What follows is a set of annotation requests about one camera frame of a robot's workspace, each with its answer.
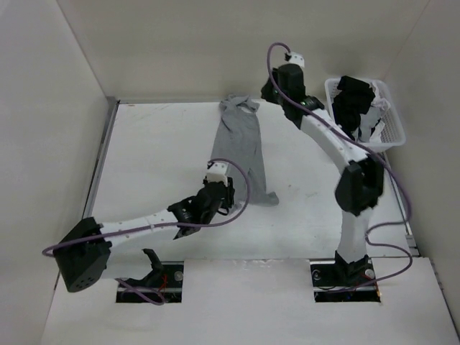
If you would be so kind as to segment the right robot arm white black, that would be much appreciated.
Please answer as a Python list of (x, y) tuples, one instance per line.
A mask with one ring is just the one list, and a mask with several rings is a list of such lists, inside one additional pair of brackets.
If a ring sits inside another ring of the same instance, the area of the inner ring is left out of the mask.
[(384, 168), (376, 157), (348, 141), (316, 97), (306, 95), (299, 65), (287, 63), (268, 71), (262, 98), (281, 106), (285, 117), (316, 142), (340, 174), (335, 199), (342, 211), (341, 239), (333, 276), (342, 287), (355, 286), (369, 266), (365, 233), (383, 193)]

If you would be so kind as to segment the grey tank top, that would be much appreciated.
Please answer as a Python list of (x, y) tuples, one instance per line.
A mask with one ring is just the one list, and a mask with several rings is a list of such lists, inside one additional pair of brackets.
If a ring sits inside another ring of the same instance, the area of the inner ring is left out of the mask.
[(221, 119), (211, 158), (231, 160), (244, 171), (241, 174), (234, 166), (229, 166), (237, 206), (247, 198), (256, 206), (279, 204), (276, 193), (267, 190), (258, 109), (259, 103), (250, 96), (229, 95), (219, 104)]

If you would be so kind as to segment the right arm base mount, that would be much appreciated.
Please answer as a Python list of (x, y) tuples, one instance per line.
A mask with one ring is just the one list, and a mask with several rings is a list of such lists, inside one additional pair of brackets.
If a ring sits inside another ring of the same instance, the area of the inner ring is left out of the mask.
[(374, 267), (369, 259), (364, 269), (349, 281), (339, 277), (334, 261), (313, 261), (310, 263), (313, 297), (317, 303), (379, 303), (377, 284), (359, 287), (375, 278)]

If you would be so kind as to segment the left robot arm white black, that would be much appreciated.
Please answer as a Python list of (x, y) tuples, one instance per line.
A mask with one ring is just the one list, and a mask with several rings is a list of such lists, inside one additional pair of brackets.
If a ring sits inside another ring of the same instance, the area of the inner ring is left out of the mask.
[(151, 287), (161, 278), (160, 260), (150, 247), (158, 241), (173, 241), (209, 227), (217, 214), (228, 215), (234, 205), (232, 179), (203, 182), (194, 196), (168, 206), (161, 212), (128, 221), (99, 223), (94, 217), (80, 220), (52, 249), (65, 286), (80, 292), (102, 278), (109, 258), (123, 244), (140, 240), (139, 248), (150, 262), (137, 268), (131, 281)]

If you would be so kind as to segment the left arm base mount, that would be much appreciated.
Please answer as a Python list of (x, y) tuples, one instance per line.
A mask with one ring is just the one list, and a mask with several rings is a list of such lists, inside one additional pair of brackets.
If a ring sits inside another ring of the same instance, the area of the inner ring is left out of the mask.
[(142, 279), (122, 280), (156, 303), (181, 303), (184, 267), (184, 262), (163, 262), (162, 270), (150, 269)]

